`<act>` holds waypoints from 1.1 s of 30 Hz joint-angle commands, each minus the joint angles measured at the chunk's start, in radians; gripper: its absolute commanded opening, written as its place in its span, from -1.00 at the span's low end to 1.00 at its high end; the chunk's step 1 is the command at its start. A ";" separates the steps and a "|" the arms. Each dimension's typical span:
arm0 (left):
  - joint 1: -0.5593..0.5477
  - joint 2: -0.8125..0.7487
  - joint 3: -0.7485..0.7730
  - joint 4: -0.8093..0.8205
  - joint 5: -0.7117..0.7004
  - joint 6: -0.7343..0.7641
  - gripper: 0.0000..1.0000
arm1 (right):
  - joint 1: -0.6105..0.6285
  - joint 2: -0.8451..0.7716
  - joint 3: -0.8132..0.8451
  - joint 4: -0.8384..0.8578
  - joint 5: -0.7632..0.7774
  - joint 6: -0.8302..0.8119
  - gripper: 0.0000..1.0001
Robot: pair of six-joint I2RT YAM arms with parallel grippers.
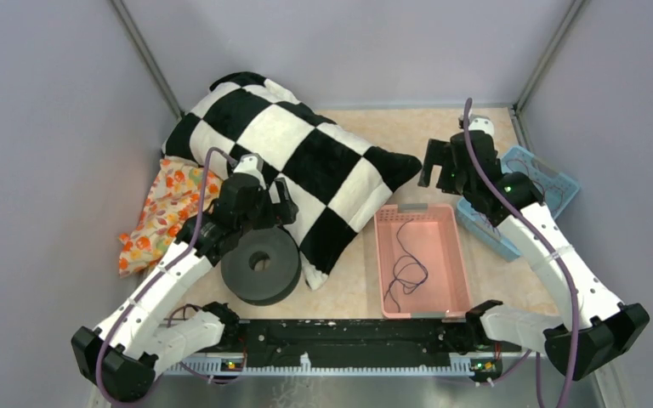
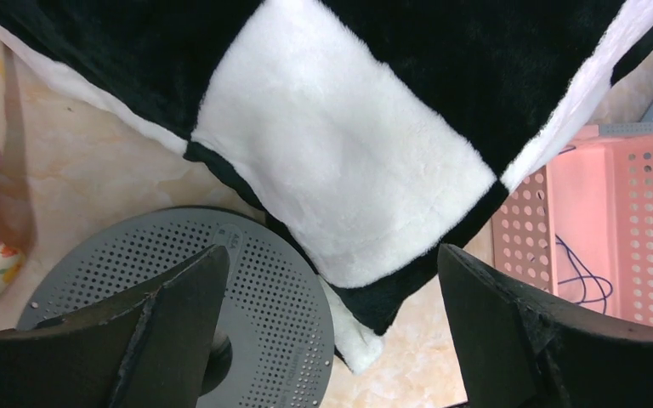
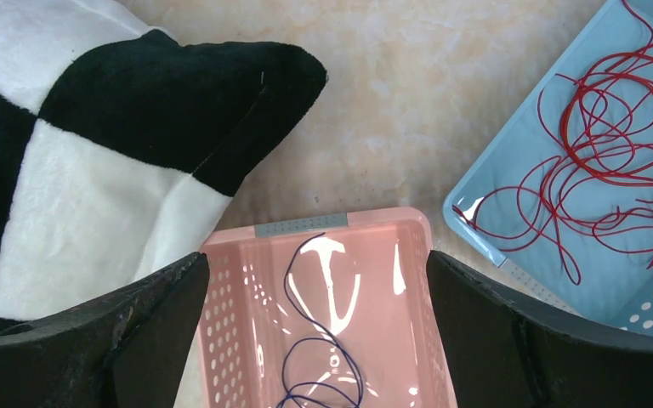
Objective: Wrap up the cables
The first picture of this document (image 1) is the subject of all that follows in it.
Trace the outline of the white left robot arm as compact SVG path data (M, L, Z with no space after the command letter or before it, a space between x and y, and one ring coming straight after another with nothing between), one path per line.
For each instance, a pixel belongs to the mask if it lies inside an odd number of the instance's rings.
M137 406L167 368L200 349L235 347L239 330L225 306L207 306L169 328L162 321L246 233L292 224L298 214L285 178L267 187L258 170L234 171L219 197L209 205L199 200L197 209L117 310L95 328L78 328L71 338L79 371L114 406Z

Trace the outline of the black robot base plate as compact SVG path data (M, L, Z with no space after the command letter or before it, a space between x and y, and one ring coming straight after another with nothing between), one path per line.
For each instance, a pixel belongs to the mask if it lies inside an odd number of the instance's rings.
M458 320L242 320L206 351L245 357L249 368L294 367L306 355L315 368L396 369L494 360L518 347L479 340Z

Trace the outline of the dark grey cable spool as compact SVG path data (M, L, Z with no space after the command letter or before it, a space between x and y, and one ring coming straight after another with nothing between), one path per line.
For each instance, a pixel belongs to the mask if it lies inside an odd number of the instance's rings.
M221 275L226 287L245 303L279 303L300 279L297 245L282 228L251 230L223 257Z

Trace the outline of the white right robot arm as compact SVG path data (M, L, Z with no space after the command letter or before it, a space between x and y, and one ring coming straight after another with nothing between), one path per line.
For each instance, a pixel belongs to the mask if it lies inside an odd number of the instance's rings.
M495 342L545 355L565 377L580 380L625 354L650 323L641 303L625 303L582 260L556 225L543 194L523 173L505 173L492 136L474 130L430 139L418 184L463 196L515 245L558 307L556 315L488 300L466 314L467 344Z

